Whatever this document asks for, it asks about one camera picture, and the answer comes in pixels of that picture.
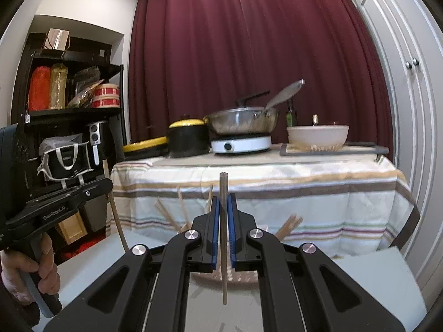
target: pan lid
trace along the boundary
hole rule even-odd
[[[204,125],[204,121],[198,120],[198,119],[190,119],[190,120],[180,120],[176,121],[173,124],[169,126],[169,128],[173,127],[185,127],[185,126],[198,126],[198,125]]]
[[[165,143],[168,143],[168,139],[166,138],[166,136],[152,138],[151,140],[145,140],[142,142],[136,142],[132,143],[131,145],[123,146],[123,152],[139,151],[141,149],[164,145]]]

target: white door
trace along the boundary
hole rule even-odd
[[[384,64],[395,163],[408,178],[422,213],[405,257],[423,288],[443,256],[438,248],[443,228],[443,154],[437,155],[439,141],[443,143],[443,126],[438,128],[437,119],[438,110],[443,110],[443,33],[421,0],[354,1]]]

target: wooden skewer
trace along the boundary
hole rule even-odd
[[[275,236],[281,241],[283,238],[288,236],[292,230],[302,223],[303,217],[298,218],[297,215],[290,216],[282,227],[277,231]]]
[[[185,207],[185,201],[183,200],[182,192],[180,191],[180,187],[177,186],[177,195],[179,196],[180,206],[182,207],[183,216],[185,216],[185,221],[187,224],[191,225],[189,220],[189,215]]]
[[[105,177],[109,178],[108,160],[103,160],[103,172],[105,173]],[[112,192],[112,190],[108,194],[108,199],[111,204],[111,210],[112,214],[114,215],[115,225],[117,226],[117,231],[120,236],[121,244],[123,245],[125,252],[128,253],[129,252],[128,243],[125,239],[125,235],[123,234],[123,228],[121,228],[120,218],[118,217],[117,206],[115,205],[114,193]]]
[[[185,224],[182,226],[182,228],[180,228],[179,233],[185,232],[185,231],[190,230],[190,229],[191,229],[191,225],[190,225],[189,223],[185,223]]]
[[[163,215],[166,220],[177,230],[180,231],[181,227],[177,224],[176,220],[172,217],[172,215],[169,213],[169,211],[166,209],[164,204],[160,201],[160,198],[157,197],[156,201],[156,208],[159,210],[159,212]]]
[[[221,291],[223,294],[223,305],[228,303],[228,262],[227,262],[227,249],[228,249],[228,174],[222,172],[220,174],[220,264],[221,264]]]
[[[214,189],[214,184],[209,187],[209,196],[208,196],[208,203],[206,205],[206,213],[211,212],[211,205],[212,205],[212,190]]]

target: black pot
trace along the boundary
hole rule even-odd
[[[202,120],[181,120],[168,128],[168,147],[171,157],[207,154],[210,148],[209,131]]]

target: table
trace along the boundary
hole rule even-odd
[[[125,229],[129,246],[160,245],[160,241]],[[60,300],[64,306],[124,254],[113,234],[59,266]],[[426,314],[420,290],[397,248],[335,261],[412,332]],[[190,279],[186,331],[263,331],[258,285],[228,285],[228,304],[223,306],[221,285]],[[43,331],[48,319],[41,316],[35,332]]]
[[[192,221],[206,211],[212,185],[218,194],[220,172],[227,172],[238,208],[269,232],[275,233],[292,214],[303,217],[285,243],[298,247],[313,242],[330,257],[363,255],[389,246],[401,249],[419,220],[403,173],[384,157],[341,158],[306,162],[269,151],[220,157],[221,163],[214,164],[208,155],[155,157],[118,163],[111,178],[122,224],[163,243],[176,230],[155,208],[157,197],[181,226],[185,218],[178,188]],[[108,206],[107,233],[115,231]]]

